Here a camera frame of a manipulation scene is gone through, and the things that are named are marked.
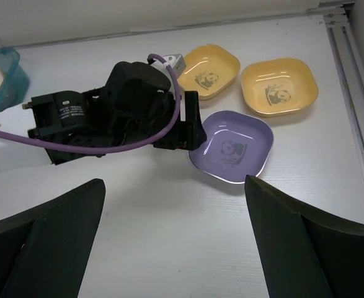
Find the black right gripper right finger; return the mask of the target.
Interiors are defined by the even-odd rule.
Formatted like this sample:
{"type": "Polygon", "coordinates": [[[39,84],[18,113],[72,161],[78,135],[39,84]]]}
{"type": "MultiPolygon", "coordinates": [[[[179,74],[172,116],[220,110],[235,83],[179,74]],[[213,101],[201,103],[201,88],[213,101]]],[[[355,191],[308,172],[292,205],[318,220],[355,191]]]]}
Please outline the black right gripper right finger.
{"type": "Polygon", "coordinates": [[[364,297],[364,224],[253,176],[244,190],[270,297],[364,297]]]}

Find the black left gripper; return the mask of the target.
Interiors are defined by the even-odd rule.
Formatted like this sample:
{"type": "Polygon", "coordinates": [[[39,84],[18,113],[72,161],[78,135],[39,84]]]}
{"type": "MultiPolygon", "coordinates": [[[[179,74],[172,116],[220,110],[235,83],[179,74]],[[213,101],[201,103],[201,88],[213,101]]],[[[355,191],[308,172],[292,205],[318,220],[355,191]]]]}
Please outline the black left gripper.
{"type": "Polygon", "coordinates": [[[78,93],[60,91],[27,104],[36,126],[30,138],[89,148],[146,140],[165,128],[175,99],[171,80],[143,62],[117,63],[105,86],[78,93]]]}

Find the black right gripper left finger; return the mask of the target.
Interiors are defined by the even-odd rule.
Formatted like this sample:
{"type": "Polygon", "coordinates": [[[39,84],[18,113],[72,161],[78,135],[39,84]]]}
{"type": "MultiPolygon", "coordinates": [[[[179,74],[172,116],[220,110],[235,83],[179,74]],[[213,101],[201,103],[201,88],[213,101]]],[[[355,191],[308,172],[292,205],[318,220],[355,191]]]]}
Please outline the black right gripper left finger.
{"type": "Polygon", "coordinates": [[[0,220],[0,297],[77,297],[105,192],[93,179],[0,220]]]}

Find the yellow panda plate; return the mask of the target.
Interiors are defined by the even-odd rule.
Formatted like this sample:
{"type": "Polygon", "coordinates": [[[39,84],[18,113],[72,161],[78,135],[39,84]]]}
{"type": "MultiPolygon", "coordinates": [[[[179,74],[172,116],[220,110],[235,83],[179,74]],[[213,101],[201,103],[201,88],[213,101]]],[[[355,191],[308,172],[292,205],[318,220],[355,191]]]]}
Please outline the yellow panda plate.
{"type": "Polygon", "coordinates": [[[241,64],[230,52],[219,45],[202,45],[184,56],[185,70],[178,78],[185,91],[197,91],[206,101],[216,97],[237,78],[241,64]]]}
{"type": "Polygon", "coordinates": [[[277,58],[247,66],[241,73],[241,87],[247,106],[261,117],[299,112],[318,97],[310,67],[297,58],[277,58]]]}

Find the purple panda plate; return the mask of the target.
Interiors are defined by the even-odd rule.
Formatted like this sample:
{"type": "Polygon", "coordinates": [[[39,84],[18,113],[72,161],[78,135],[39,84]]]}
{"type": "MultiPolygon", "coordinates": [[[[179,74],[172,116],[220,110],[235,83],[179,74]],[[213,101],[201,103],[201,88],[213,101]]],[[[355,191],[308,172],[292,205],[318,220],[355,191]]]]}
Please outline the purple panda plate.
{"type": "Polygon", "coordinates": [[[270,126],[261,119],[234,111],[218,111],[203,121],[207,135],[198,149],[189,152],[192,164],[210,176],[243,184],[258,176],[274,143],[270,126]]]}

